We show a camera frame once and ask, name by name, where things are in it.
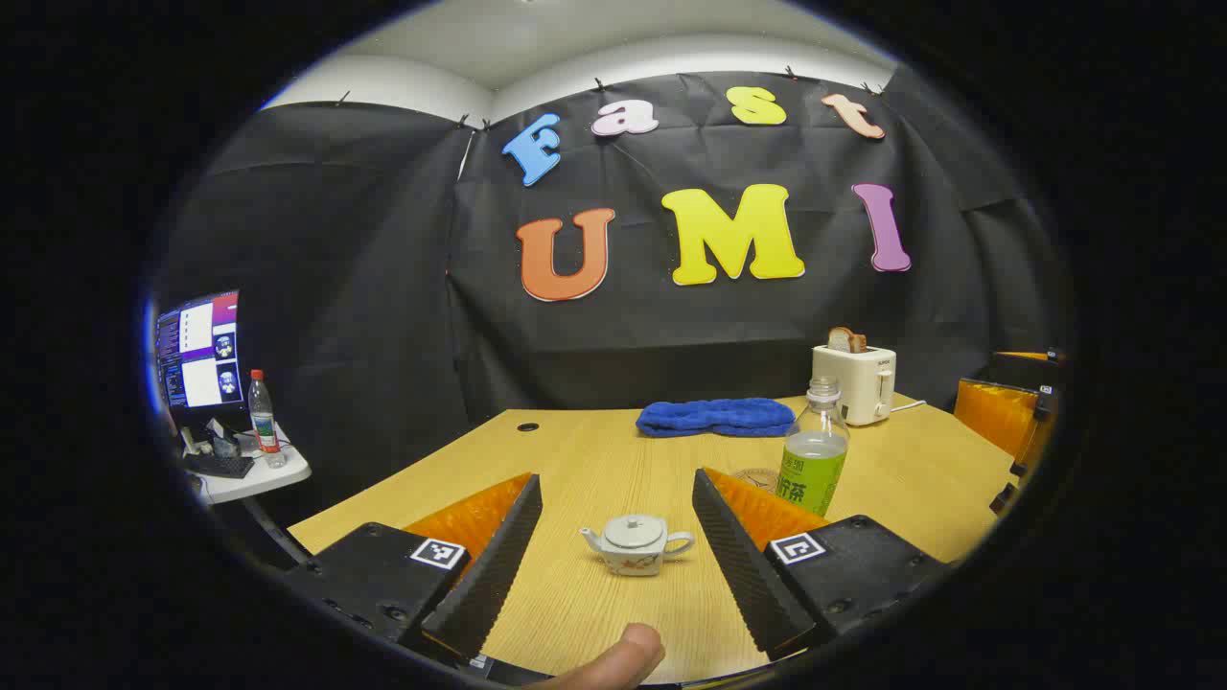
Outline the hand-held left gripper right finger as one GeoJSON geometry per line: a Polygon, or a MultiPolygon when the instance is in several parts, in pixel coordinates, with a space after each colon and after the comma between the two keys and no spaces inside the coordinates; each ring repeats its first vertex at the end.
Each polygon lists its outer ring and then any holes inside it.
{"type": "Polygon", "coordinates": [[[771,661],[863,629],[948,568],[865,514],[825,521],[710,468],[696,471],[692,505],[771,661]]]}

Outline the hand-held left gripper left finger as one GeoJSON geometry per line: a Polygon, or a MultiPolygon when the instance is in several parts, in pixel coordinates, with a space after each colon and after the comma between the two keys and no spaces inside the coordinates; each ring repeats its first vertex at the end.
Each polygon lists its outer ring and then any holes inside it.
{"type": "Polygon", "coordinates": [[[544,510],[521,474],[407,527],[368,521],[286,572],[290,591],[420,654],[481,654],[544,510]]]}

